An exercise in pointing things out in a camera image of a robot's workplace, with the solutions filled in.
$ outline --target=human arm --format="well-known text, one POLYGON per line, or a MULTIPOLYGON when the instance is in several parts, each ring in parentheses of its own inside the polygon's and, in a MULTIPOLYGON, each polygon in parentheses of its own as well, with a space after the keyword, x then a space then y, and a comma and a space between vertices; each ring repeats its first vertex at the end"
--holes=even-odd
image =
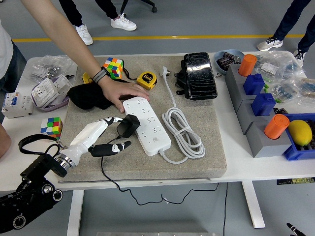
POLYGON ((2 157, 6 153, 6 151, 8 151, 10 146, 11 138, 7 134, 2 124, 0 124, 0 157, 2 157))
MULTIPOLYGON (((100 65, 82 41, 70 22, 55 8, 51 0, 21 0, 22 4, 38 22, 48 37, 92 78, 100 70, 100 65)), ((124 107, 119 98, 122 95, 141 96, 149 100, 148 92, 130 83, 119 83, 104 76, 98 85, 104 96, 120 110, 124 107)))

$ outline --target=robotic arm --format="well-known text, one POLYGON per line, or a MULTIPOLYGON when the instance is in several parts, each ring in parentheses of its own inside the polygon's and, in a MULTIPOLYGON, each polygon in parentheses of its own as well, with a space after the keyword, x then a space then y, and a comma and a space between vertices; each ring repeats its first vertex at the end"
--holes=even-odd
POLYGON ((90 123, 74 138, 69 147, 62 145, 55 138, 37 134, 31 135, 19 142, 20 151, 24 154, 37 154, 39 157, 30 164, 22 173, 22 183, 14 193, 0 198, 0 234, 13 229, 21 229, 42 213, 51 209, 63 198, 63 192, 55 189, 54 185, 44 176, 52 170, 55 174, 65 177, 69 168, 79 164, 81 155, 88 151, 92 156, 110 156, 119 153, 128 147, 131 142, 121 144, 94 143, 103 134, 108 126, 114 122, 128 127, 126 132, 119 137, 129 137, 139 126, 139 120, 133 115, 126 118, 108 117, 90 123), (26 144, 40 139, 55 141, 46 152, 33 152, 23 149, 26 144), (51 156, 48 151, 51 147, 57 147, 58 151, 51 156))

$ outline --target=yellow tape measure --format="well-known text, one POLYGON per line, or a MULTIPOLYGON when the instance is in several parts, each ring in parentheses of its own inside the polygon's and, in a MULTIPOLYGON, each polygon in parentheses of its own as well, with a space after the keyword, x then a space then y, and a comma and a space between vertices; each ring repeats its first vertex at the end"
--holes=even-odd
POLYGON ((84 84, 89 84, 91 82, 93 82, 93 80, 89 77, 89 75, 87 74, 87 72, 84 72, 82 75, 82 80, 84 84))
POLYGON ((147 90, 151 90, 157 83, 157 77, 150 71, 143 72, 136 80, 137 84, 147 90))

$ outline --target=chair leg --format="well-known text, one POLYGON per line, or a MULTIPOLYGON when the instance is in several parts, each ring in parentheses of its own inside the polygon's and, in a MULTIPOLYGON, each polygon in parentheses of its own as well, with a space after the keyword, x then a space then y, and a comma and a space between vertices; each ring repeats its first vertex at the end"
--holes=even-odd
POLYGON ((156 8, 156 5, 154 4, 154 2, 150 1, 150 0, 141 0, 149 5, 152 6, 152 12, 156 13, 158 11, 158 9, 156 8))
POLYGON ((124 1, 123 1, 122 8, 120 8, 120 14, 123 14, 123 12, 124 12, 124 10, 125 10, 125 7, 126 7, 127 3, 128 3, 128 0, 124 0, 124 1))

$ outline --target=black pouch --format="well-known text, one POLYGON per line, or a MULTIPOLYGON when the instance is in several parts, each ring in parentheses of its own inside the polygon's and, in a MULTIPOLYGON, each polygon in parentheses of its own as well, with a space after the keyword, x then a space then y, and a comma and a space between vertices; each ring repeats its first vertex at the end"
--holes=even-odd
POLYGON ((181 71, 175 75, 176 85, 184 90, 177 91, 178 95, 185 94, 185 98, 190 100, 204 100, 217 97, 217 87, 207 53, 184 55, 181 67, 181 71))
MULTIPOLYGON (((119 79, 115 81, 128 83, 128 81, 119 79)), ((95 82, 74 86, 68 91, 67 95, 77 107, 83 110, 88 110, 93 107, 105 110, 113 104, 104 97, 101 87, 95 82)))

